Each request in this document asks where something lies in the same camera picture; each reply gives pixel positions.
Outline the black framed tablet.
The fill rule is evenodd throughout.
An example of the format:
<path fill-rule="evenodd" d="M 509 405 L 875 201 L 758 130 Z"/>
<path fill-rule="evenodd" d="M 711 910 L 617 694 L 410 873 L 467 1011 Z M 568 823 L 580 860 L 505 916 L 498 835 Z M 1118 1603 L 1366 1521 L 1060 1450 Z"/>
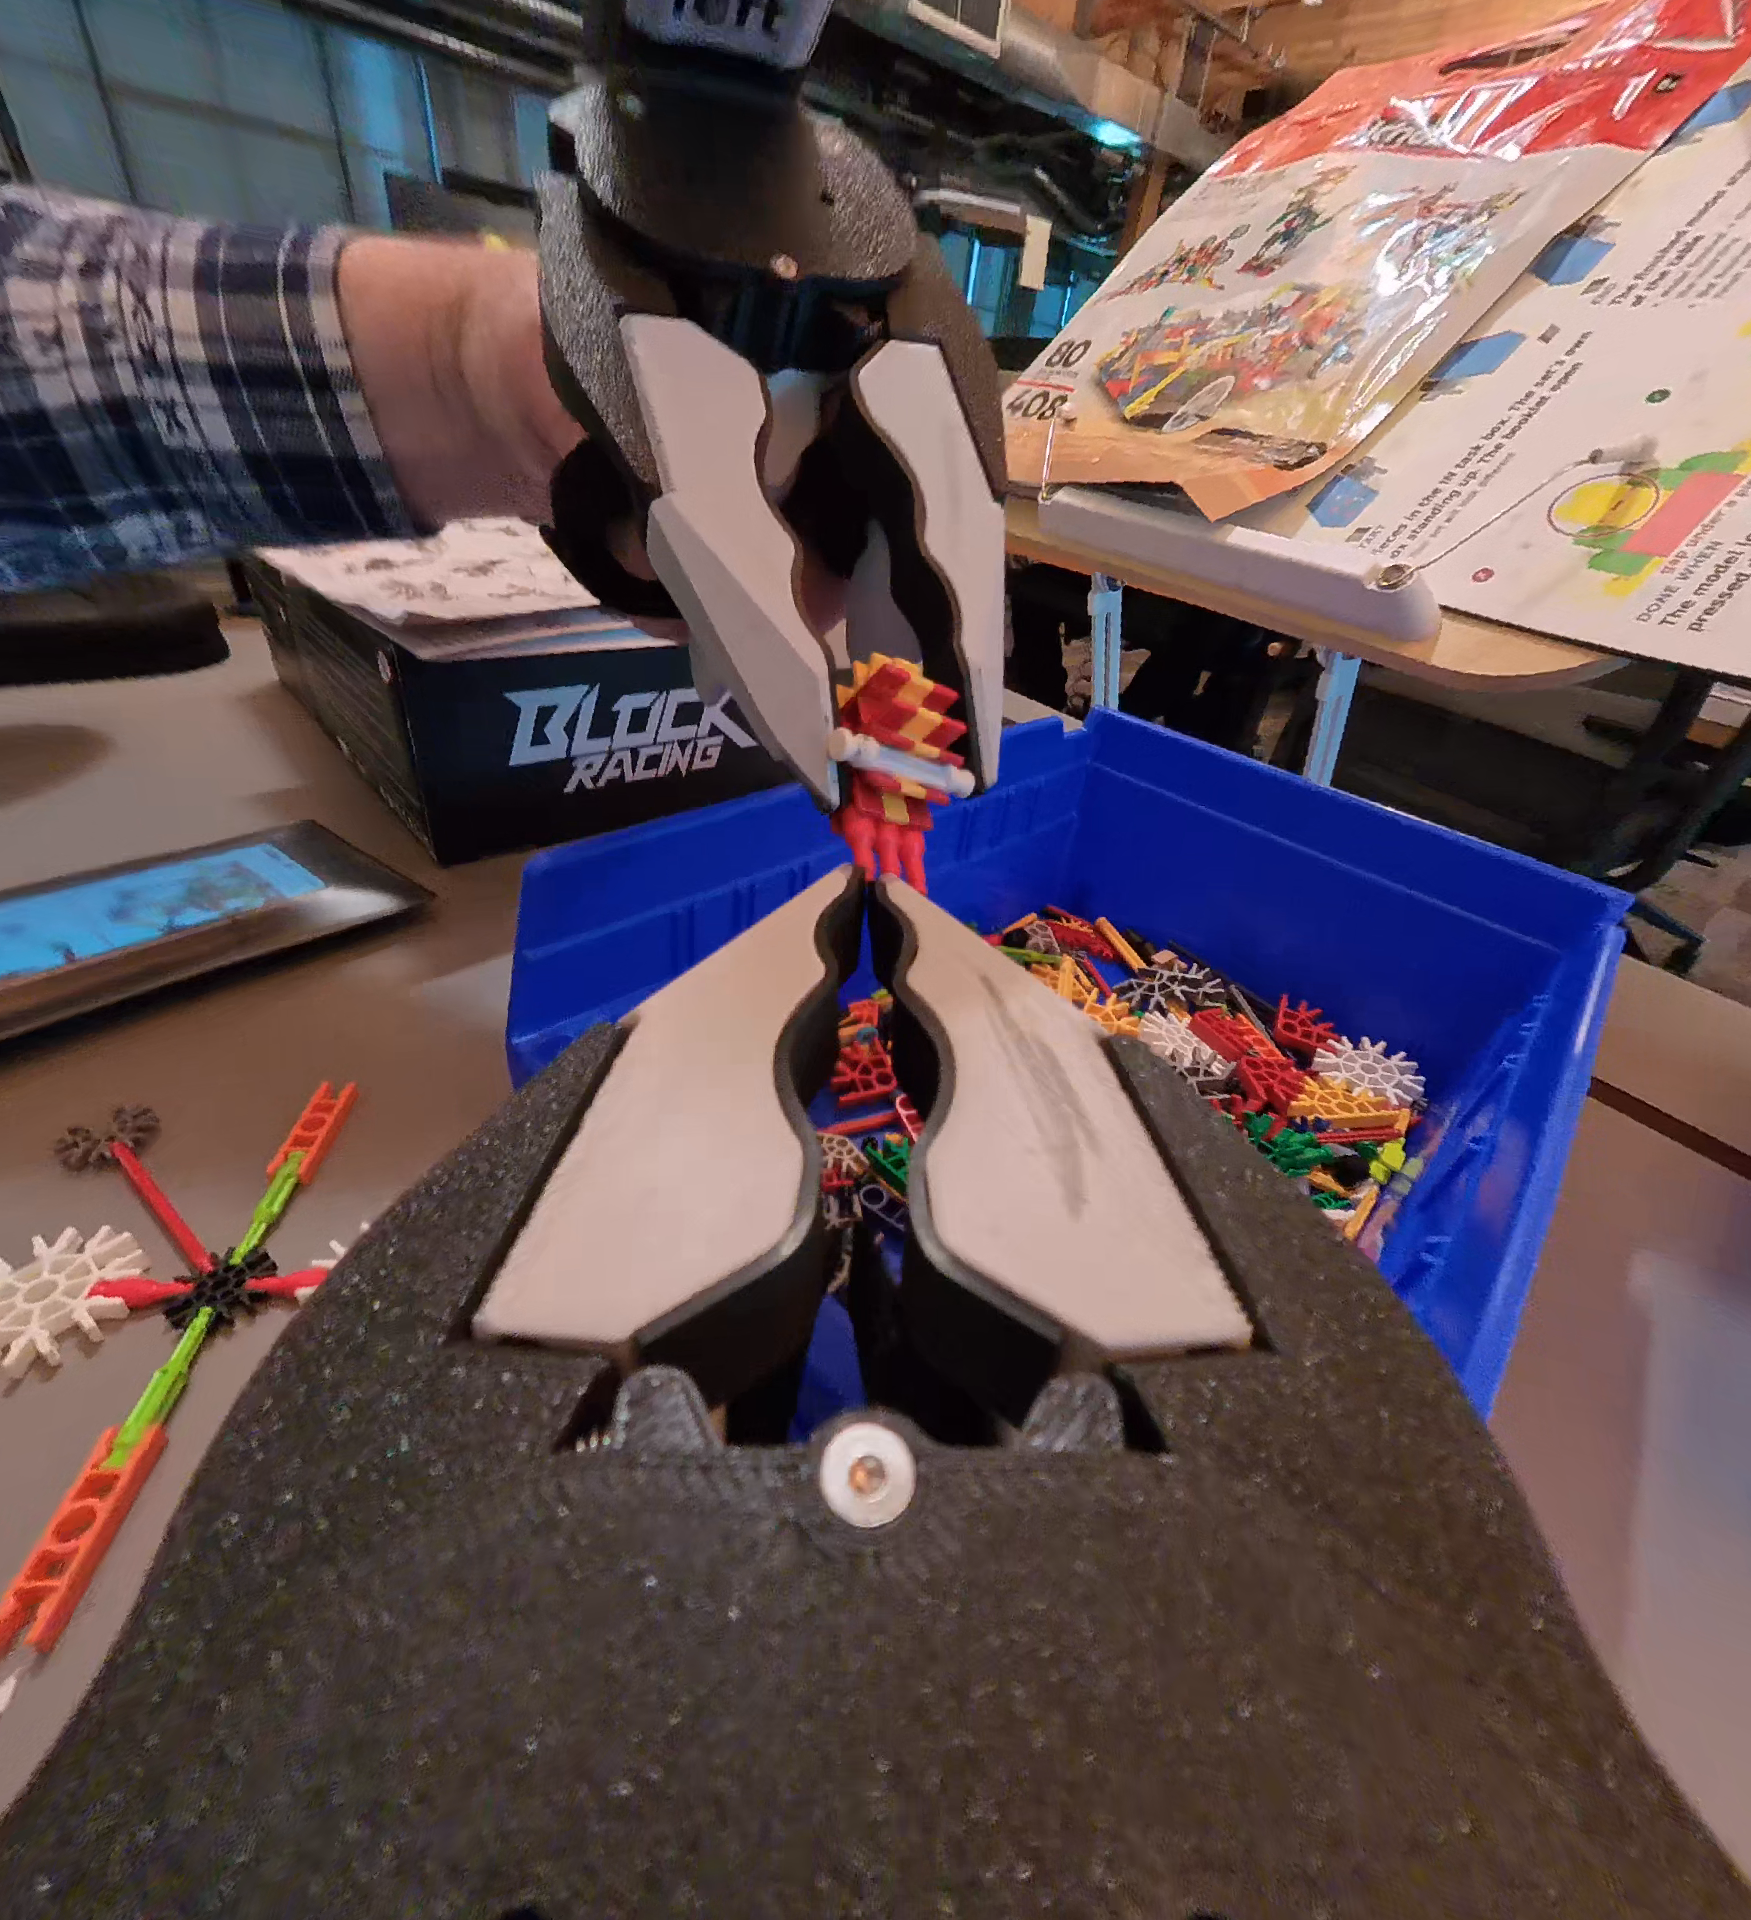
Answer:
<path fill-rule="evenodd" d="M 424 914 L 311 819 L 0 893 L 0 1046 Z"/>

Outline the black oval object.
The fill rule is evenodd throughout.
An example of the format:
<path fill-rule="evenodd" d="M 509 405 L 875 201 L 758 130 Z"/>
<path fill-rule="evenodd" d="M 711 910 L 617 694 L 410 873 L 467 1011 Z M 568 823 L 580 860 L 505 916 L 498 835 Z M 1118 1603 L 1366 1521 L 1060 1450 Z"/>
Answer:
<path fill-rule="evenodd" d="M 213 597 L 172 574 L 0 593 L 0 689 L 158 679 L 226 660 Z"/>

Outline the person's left hand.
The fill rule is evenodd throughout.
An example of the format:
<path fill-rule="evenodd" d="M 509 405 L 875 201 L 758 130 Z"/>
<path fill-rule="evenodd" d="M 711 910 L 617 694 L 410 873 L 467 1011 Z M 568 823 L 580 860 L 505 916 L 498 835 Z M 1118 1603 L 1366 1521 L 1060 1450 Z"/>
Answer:
<path fill-rule="evenodd" d="M 528 250 L 353 237 L 339 327 L 386 467 L 415 524 L 552 519 L 552 475 L 580 424 L 545 366 Z"/>

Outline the clear toy parts bag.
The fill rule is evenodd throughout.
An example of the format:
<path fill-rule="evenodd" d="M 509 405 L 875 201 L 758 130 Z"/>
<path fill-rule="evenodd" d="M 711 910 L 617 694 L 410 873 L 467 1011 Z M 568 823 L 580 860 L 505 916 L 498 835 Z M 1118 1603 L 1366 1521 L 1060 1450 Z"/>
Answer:
<path fill-rule="evenodd" d="M 1328 475 L 1748 60 L 1748 0 L 1645 0 L 1333 74 L 1008 387 L 1009 488 L 1151 484 L 1229 519 Z"/>

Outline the flat star toy rod model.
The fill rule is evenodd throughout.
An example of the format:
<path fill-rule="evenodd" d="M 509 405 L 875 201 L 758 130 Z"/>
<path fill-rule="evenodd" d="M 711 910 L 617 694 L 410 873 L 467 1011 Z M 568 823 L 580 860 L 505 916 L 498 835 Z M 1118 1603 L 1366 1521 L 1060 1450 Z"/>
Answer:
<path fill-rule="evenodd" d="M 4 1586 L 0 1662 L 16 1651 L 45 1659 L 62 1640 L 166 1450 L 172 1412 L 208 1343 L 270 1307 L 308 1307 L 328 1286 L 343 1241 L 330 1241 L 330 1251 L 311 1266 L 277 1266 L 270 1241 L 291 1203 L 314 1183 L 355 1100 L 355 1082 L 311 1087 L 267 1164 L 267 1188 L 243 1236 L 222 1251 L 196 1236 L 145 1160 L 158 1135 L 153 1104 L 119 1104 L 96 1129 L 70 1125 L 57 1135 L 55 1160 L 64 1171 L 116 1171 L 132 1188 L 180 1255 L 180 1275 L 158 1279 L 137 1236 L 119 1229 L 31 1236 L 30 1263 L 0 1263 L 0 1374 L 11 1384 L 62 1367 L 62 1346 L 72 1335 L 102 1343 L 109 1325 L 136 1314 L 158 1314 L 172 1330 L 166 1355 L 122 1421 L 94 1443 L 22 1573 Z"/>

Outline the blue plastic bin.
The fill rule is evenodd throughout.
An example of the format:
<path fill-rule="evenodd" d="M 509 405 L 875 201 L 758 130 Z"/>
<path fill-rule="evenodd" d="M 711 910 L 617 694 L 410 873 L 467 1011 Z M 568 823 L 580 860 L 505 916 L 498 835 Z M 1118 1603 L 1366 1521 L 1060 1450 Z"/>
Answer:
<path fill-rule="evenodd" d="M 533 857 L 512 1084 L 844 860 L 801 787 Z M 1620 965 L 1615 890 L 1107 711 L 1015 726 L 1001 780 L 939 810 L 928 886 L 980 931 L 1107 916 L 1409 1053 L 1424 1171 L 1358 1243 L 1492 1412 Z"/>

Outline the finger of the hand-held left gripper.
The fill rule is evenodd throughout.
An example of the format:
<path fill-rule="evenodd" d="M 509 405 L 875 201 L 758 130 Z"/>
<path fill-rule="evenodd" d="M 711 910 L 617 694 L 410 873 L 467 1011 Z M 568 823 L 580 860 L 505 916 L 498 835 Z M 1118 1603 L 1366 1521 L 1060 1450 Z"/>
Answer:
<path fill-rule="evenodd" d="M 933 344 L 880 344 L 850 371 L 847 469 L 888 544 L 888 597 L 928 679 L 957 690 L 964 764 L 998 780 L 1008 513 Z"/>
<path fill-rule="evenodd" d="M 622 355 L 656 450 L 648 559 L 687 623 L 694 672 L 837 810 L 836 663 L 797 600 L 797 539 L 759 475 L 764 375 L 676 315 L 622 315 Z"/>

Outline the black cardboard box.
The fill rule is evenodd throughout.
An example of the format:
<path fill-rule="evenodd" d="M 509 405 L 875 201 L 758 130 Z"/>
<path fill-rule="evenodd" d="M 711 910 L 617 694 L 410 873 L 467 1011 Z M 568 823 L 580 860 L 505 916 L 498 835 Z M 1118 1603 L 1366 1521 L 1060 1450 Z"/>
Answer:
<path fill-rule="evenodd" d="M 512 636 L 386 623 L 291 553 L 243 569 L 284 689 L 440 868 L 791 780 L 726 694 L 694 690 L 687 647 L 600 611 Z"/>

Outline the red yellow toy connector assembly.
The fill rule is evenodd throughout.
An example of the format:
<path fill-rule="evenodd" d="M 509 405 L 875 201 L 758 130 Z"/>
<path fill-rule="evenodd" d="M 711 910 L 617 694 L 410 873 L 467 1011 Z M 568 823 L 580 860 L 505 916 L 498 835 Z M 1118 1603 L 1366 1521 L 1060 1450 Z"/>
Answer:
<path fill-rule="evenodd" d="M 913 660 L 872 657 L 855 663 L 850 682 L 837 689 L 837 726 L 867 731 L 884 745 L 913 750 L 936 763 L 962 763 L 964 722 L 951 717 L 957 690 L 933 682 Z M 924 794 L 832 763 L 837 774 L 837 805 L 832 828 L 847 842 L 862 882 L 897 878 L 928 893 L 924 847 L 933 810 L 957 800 Z"/>

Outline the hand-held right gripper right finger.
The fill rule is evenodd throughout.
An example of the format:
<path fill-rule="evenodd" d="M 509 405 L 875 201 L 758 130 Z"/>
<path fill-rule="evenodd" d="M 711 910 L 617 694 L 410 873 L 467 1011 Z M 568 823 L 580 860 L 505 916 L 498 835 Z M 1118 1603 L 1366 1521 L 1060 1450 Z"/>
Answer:
<path fill-rule="evenodd" d="M 903 882 L 872 886 L 872 961 L 920 1122 L 906 1346 L 1015 1424 L 1065 1372 L 1249 1351 L 1253 1314 L 1111 1037 Z"/>

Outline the white paper leaflet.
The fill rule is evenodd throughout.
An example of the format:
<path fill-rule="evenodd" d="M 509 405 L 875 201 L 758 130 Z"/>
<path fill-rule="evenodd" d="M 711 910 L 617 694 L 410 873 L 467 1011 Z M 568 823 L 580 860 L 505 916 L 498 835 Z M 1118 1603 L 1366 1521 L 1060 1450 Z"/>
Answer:
<path fill-rule="evenodd" d="M 258 550 L 249 590 L 295 590 L 422 660 L 555 657 L 644 636 L 525 519 L 454 519 L 422 539 Z"/>

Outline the short white toy rod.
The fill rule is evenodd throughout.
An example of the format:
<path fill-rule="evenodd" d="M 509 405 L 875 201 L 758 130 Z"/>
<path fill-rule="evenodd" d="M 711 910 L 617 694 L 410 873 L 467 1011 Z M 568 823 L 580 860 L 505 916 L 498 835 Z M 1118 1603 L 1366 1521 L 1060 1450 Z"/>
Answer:
<path fill-rule="evenodd" d="M 939 800 L 971 800 L 979 792 L 979 776 L 962 763 L 936 763 L 936 757 L 897 750 L 850 728 L 836 728 L 828 736 L 828 753 L 832 763 L 847 768 L 888 776 L 899 787 L 920 787 L 924 794 L 939 794 Z"/>

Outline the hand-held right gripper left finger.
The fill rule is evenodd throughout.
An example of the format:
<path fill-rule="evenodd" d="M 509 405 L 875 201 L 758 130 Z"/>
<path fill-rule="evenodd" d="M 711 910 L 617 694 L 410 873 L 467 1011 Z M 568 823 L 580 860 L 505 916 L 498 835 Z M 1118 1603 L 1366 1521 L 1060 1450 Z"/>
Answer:
<path fill-rule="evenodd" d="M 815 1093 L 862 944 L 837 862 L 612 1028 L 470 1340 L 677 1367 L 726 1432 L 787 1432 L 837 1263 Z"/>

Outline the pile of colourful toy pieces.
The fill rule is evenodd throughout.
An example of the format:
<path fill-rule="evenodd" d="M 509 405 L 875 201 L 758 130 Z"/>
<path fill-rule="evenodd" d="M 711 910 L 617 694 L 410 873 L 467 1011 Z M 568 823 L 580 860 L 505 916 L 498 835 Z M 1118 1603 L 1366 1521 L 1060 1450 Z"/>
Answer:
<path fill-rule="evenodd" d="M 1253 993 L 1191 951 L 1107 916 L 1039 905 L 980 943 L 1100 1037 L 1140 1041 L 1342 1241 L 1378 1236 L 1382 1213 L 1414 1188 L 1428 1078 L 1409 1053 L 1345 1037 L 1296 993 Z M 880 1247 L 899 1251 L 924 1118 L 897 1078 L 890 992 L 844 998 L 817 1135 L 828 1225 L 867 1225 Z"/>

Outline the person's left forearm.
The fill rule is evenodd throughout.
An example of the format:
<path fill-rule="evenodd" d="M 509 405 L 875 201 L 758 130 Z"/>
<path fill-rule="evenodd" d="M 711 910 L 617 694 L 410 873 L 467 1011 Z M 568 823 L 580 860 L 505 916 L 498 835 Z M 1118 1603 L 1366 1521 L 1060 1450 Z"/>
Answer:
<path fill-rule="evenodd" d="M 0 183 L 0 593 L 415 531 L 346 242 Z"/>

